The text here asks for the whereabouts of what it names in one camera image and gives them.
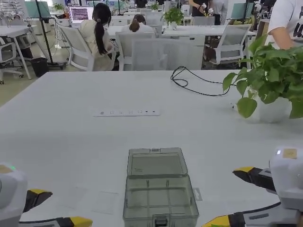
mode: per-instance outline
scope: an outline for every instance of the white table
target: white table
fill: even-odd
[[[222,81],[229,71],[197,71]],[[27,173],[29,187],[53,196],[22,220],[83,216],[93,227],[123,227],[128,150],[180,147],[197,202],[197,227],[212,218],[271,205],[278,197],[232,174],[268,167],[276,146],[302,146],[302,120],[252,124],[232,110],[240,96],[206,97],[177,87],[170,71],[49,72],[0,108],[1,161]],[[182,74],[192,89],[220,85]],[[102,109],[157,108],[158,117],[93,117]],[[109,213],[93,212],[98,195],[113,192]]]
[[[21,52],[21,49],[20,49],[20,46],[17,42],[17,39],[16,37],[20,36],[20,35],[25,35],[27,34],[28,32],[31,33],[31,35],[33,36],[33,38],[35,39],[36,43],[39,45],[42,53],[46,56],[46,58],[49,58],[48,55],[45,53],[45,50],[43,49],[40,41],[37,39],[35,33],[33,32],[33,27],[27,27],[27,26],[0,26],[0,37],[8,37],[8,38],[12,38],[16,44],[16,48],[19,52],[19,55],[20,55],[20,58],[22,60],[22,64],[24,66],[24,69],[27,73],[27,77],[29,79],[31,79],[31,76],[29,74],[29,71],[28,71],[28,68],[27,68],[27,65],[25,63],[25,60],[24,60],[24,57],[22,55],[22,52]]]

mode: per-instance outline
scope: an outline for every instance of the black trash can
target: black trash can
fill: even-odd
[[[46,58],[35,58],[30,61],[36,74],[36,77],[42,77],[49,71]]]

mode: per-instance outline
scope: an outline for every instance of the yellow label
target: yellow label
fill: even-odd
[[[5,165],[0,165],[0,174],[8,174],[11,173],[12,170]]]
[[[293,148],[284,149],[283,158],[297,159],[297,149],[293,149]]]

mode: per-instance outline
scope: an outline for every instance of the person in white shirt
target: person in white shirt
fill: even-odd
[[[228,10],[228,0],[213,0],[213,10],[214,25],[224,25]]]
[[[94,7],[93,20],[83,20],[79,31],[95,57],[94,71],[112,70],[111,59],[107,55],[113,46],[104,25],[111,21],[111,12],[106,4],[98,3]]]
[[[130,25],[122,28],[122,32],[155,32],[152,27],[146,25],[146,20],[143,15],[136,14]]]
[[[289,49],[303,42],[303,0],[277,0],[268,26],[268,42]]]

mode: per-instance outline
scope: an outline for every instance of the transparent storage box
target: transparent storage box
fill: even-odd
[[[180,148],[129,150],[125,227],[196,227],[198,216]]]

